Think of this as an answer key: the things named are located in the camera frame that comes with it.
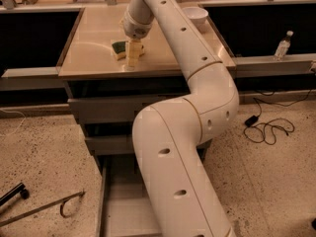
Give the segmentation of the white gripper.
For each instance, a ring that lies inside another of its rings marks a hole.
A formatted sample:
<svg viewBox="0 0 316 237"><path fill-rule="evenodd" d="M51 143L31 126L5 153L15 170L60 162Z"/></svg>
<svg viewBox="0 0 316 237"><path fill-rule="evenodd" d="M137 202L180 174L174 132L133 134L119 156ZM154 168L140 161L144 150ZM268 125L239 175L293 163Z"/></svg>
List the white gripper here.
<svg viewBox="0 0 316 237"><path fill-rule="evenodd" d="M140 39L144 39L152 28L153 16L143 18L132 16L125 11L122 19L124 33L131 39L125 44L126 64L135 67L142 53L143 45Z"/></svg>

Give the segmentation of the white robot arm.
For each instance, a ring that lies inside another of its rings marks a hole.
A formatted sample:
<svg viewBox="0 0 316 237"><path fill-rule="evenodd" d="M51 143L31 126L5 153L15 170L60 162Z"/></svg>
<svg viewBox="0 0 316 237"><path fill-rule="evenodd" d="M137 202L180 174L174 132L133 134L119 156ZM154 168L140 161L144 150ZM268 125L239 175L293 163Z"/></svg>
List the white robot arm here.
<svg viewBox="0 0 316 237"><path fill-rule="evenodd" d="M190 92L140 111L132 127L137 163L163 237L236 237L198 156L199 145L236 117L239 96L225 65L176 0L131 0L127 36L157 22Z"/></svg>

